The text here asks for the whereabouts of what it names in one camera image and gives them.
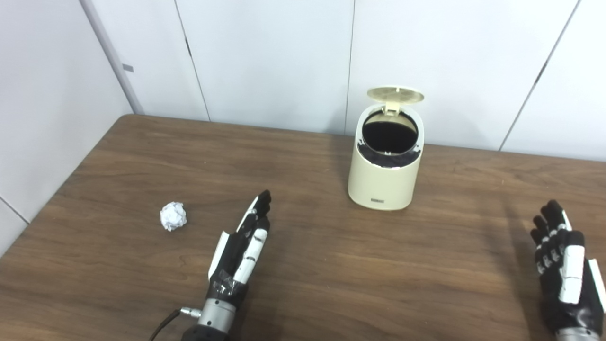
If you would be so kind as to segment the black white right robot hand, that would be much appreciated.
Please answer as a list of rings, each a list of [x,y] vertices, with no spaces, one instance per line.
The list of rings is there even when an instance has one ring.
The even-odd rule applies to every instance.
[[[530,235],[542,294],[540,312],[559,341],[599,341],[604,334],[605,285],[596,259],[586,255],[582,231],[552,199],[533,218]]]

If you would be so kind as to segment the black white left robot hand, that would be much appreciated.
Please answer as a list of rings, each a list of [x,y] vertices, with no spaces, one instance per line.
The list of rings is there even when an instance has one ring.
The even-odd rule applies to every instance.
[[[208,271],[206,299],[227,302],[239,308],[249,290],[249,278],[270,232],[271,192],[253,199],[233,233],[223,231]]]

